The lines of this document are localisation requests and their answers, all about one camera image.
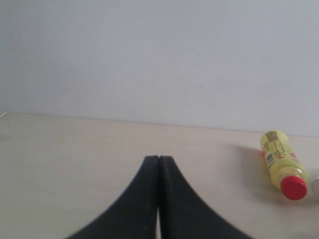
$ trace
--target bottle cap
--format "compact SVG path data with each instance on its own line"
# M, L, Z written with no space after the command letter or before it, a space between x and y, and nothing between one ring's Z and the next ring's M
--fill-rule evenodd
M304 179L298 176L288 176L281 181L281 190L286 198L299 200L307 194L307 185Z
M319 196L319 177L314 179L314 181L311 183L311 189L313 190L315 196Z

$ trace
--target white wall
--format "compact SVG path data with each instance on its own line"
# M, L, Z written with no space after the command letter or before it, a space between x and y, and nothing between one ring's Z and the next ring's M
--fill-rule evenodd
M0 110L319 136L319 1L2 0Z

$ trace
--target table surface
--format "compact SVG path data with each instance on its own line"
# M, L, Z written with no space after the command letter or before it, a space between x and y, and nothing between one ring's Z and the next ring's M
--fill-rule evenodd
M261 134L8 114L0 119L0 238L58 239L87 225L144 156L171 155L199 196L256 239L318 239L319 200L290 201L270 182ZM318 138L291 136L319 174Z

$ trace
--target red bottle cap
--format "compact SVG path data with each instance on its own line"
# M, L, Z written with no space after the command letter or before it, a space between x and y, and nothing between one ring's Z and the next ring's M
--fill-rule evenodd
M304 179L298 176L288 176L281 181L281 190L290 200L299 200L307 194L307 185Z

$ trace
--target black rubber pad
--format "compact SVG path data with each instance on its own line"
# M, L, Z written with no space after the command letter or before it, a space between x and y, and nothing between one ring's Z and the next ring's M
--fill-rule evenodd
M68 239L155 239L158 173L159 158L145 157L117 201Z
M172 157L161 156L159 161L162 239L250 239L199 198Z

